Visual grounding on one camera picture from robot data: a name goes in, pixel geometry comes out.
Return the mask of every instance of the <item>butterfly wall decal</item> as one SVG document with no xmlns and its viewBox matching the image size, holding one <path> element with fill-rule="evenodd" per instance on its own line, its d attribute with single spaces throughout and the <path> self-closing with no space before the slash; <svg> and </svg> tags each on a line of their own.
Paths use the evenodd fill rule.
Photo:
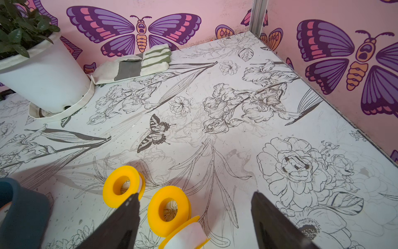
<svg viewBox="0 0 398 249">
<path fill-rule="evenodd" d="M 197 15 L 179 13 L 159 18 L 147 28 L 144 19 L 152 17 L 145 16 L 140 19 L 131 15 L 131 18 L 138 18 L 136 39 L 132 34 L 135 26 L 126 18 L 109 10 L 91 6 L 72 6 L 66 10 L 66 14 L 70 22 L 92 42 L 100 43 L 112 38 L 101 47 L 102 54 L 108 57 L 134 54 L 135 42 L 140 52 L 144 52 L 148 44 L 149 47 L 168 44 L 172 51 L 177 50 L 178 47 L 173 42 L 186 44 L 202 22 Z"/>
<path fill-rule="evenodd" d="M 260 35 L 260 40 L 267 45 L 272 51 L 275 51 L 275 49 L 279 46 L 283 38 L 283 30 L 281 28 L 277 28 L 273 30 L 269 36 L 265 33 L 261 33 Z"/>
<path fill-rule="evenodd" d="M 250 9 L 245 18 L 243 18 L 242 22 L 240 24 L 249 26 L 250 24 L 250 19 L 252 18 L 252 9 Z M 264 21 L 263 21 L 263 27 L 268 25 L 268 10 L 265 10 L 265 16 L 264 16 Z"/>
<path fill-rule="evenodd" d="M 392 32 L 384 32 L 373 38 L 365 30 L 356 32 L 366 34 L 368 38 L 357 49 L 356 60 L 349 67 L 346 80 L 349 91 L 354 90 L 366 77 L 369 68 L 366 62 L 375 54 L 377 37 L 394 36 Z M 340 57 L 315 62 L 305 70 L 308 80 L 316 82 L 324 94 L 332 93 L 348 68 L 349 59 L 344 57 L 355 52 L 351 38 L 329 22 L 304 20 L 297 26 L 297 40 L 304 61 Z M 376 61 L 398 72 L 398 42 L 381 49 L 376 54 Z M 363 87 L 361 109 L 366 115 L 384 113 L 398 117 L 398 76 L 381 66 L 373 65 Z"/>
</svg>

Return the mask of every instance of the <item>metal frame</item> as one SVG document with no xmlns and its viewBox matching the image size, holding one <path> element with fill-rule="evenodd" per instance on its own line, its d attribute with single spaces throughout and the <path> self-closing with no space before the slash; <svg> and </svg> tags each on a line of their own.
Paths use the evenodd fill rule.
<svg viewBox="0 0 398 249">
<path fill-rule="evenodd" d="M 249 31 L 252 32 L 257 38 L 263 29 L 263 21 L 265 11 L 267 9 L 268 0 L 253 0 L 252 17 L 250 19 Z"/>
</svg>

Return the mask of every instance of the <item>green leaves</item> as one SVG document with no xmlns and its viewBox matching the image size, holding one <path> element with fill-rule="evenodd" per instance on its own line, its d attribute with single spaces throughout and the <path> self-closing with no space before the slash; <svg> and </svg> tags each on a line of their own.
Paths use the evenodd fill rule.
<svg viewBox="0 0 398 249">
<path fill-rule="evenodd" d="M 12 43 L 19 43 L 22 38 L 22 29 L 14 29 L 8 34 L 8 39 Z"/>
<path fill-rule="evenodd" d="M 39 23 L 37 24 L 37 29 L 44 31 L 46 29 L 48 29 L 50 27 L 50 23 L 46 20 L 46 19 L 42 19 L 39 21 Z"/>
<path fill-rule="evenodd" d="M 29 58 L 29 49 L 43 40 L 53 43 L 49 36 L 60 31 L 50 17 L 28 5 L 26 0 L 0 0 L 0 60 L 17 53 Z"/>
<path fill-rule="evenodd" d="M 18 44 L 13 44 L 13 45 L 11 45 L 11 47 L 12 47 L 18 54 L 20 54 L 20 55 L 22 55 L 22 56 L 25 56 L 25 57 L 27 57 L 27 58 L 30 58 L 29 53 L 27 52 L 27 50 L 26 50 L 23 46 L 18 45 Z"/>
</svg>

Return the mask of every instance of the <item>white tape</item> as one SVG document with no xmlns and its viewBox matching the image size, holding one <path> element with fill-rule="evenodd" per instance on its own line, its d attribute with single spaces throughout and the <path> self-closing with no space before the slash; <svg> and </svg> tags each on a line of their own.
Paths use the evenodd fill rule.
<svg viewBox="0 0 398 249">
<path fill-rule="evenodd" d="M 195 249 L 207 240 L 199 222 L 187 225 L 174 235 L 164 249 Z"/>
</svg>

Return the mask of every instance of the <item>butterfly antenna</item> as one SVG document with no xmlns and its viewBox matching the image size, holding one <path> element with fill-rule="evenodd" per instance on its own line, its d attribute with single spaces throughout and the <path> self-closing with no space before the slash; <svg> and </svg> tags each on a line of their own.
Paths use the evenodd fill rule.
<svg viewBox="0 0 398 249">
<path fill-rule="evenodd" d="M 394 36 L 395 34 L 394 34 L 393 32 L 384 32 L 384 33 L 381 33 L 381 34 L 377 35 L 377 36 L 375 37 L 375 39 L 376 39 L 377 37 L 379 37 L 380 35 Z"/>
<path fill-rule="evenodd" d="M 369 34 L 369 32 L 368 31 L 366 31 L 366 30 L 357 30 L 357 31 L 355 31 L 356 33 L 361 33 L 361 34 L 367 34 L 368 35 L 368 38 L 371 38 L 371 35 Z"/>
</svg>

